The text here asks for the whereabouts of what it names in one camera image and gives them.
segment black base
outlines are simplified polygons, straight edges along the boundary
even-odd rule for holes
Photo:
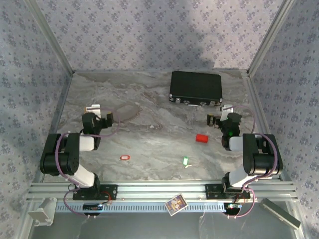
[[[80,189],[76,193],[73,194],[73,200],[99,200],[99,201],[107,201],[109,199],[109,195],[111,196],[111,200],[116,200],[116,196],[118,193],[118,186],[114,184],[102,184],[100,185],[100,193],[88,193],[85,188]]]
[[[242,190],[229,190],[228,192],[223,193],[222,184],[206,184],[206,199],[250,199],[249,192]]]

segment white plastic piece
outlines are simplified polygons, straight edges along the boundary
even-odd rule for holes
[[[234,108],[231,108],[231,109],[228,109],[228,110],[224,110],[224,109],[229,108],[229,107],[232,107],[232,105],[224,105],[224,106],[221,108],[221,111],[222,111],[222,112],[221,112],[220,121],[227,120],[228,114],[234,112]]]
[[[80,135],[80,152],[92,151],[94,149],[94,138]]]
[[[234,136],[229,139],[229,149],[234,152],[243,151],[243,136]]]
[[[52,225],[56,203],[56,198],[43,198],[43,201],[37,210],[28,212],[30,217],[35,220],[35,227]]]
[[[235,171],[229,173],[229,184],[235,188],[241,188],[245,182],[255,177],[248,176],[244,170],[244,166],[241,165]]]
[[[81,164],[74,175],[68,177],[80,184],[81,188],[89,188],[94,184],[94,173],[86,170]]]
[[[98,117],[101,118],[101,109],[100,108],[101,108],[100,105],[91,105],[90,107],[86,107],[84,112],[85,113],[86,112],[92,112],[92,113],[96,114]]]

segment wall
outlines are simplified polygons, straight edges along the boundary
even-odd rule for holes
[[[297,1],[253,77],[286,171],[319,238],[319,2]]]
[[[0,8],[0,239],[11,239],[69,77],[24,1]]]
[[[283,0],[37,0],[73,70],[247,69]]]

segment red object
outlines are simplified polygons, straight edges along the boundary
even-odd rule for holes
[[[130,156],[129,155],[122,155],[121,157],[120,157],[120,160],[130,160]]]
[[[196,136],[196,142],[207,143],[208,142],[208,136],[207,135],[203,135],[203,134],[198,134]]]

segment card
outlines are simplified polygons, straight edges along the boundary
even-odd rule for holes
[[[170,216],[175,215],[176,213],[180,212],[184,208],[188,207],[187,202],[185,201],[182,194],[173,197],[168,202],[165,203],[165,207],[167,208]]]

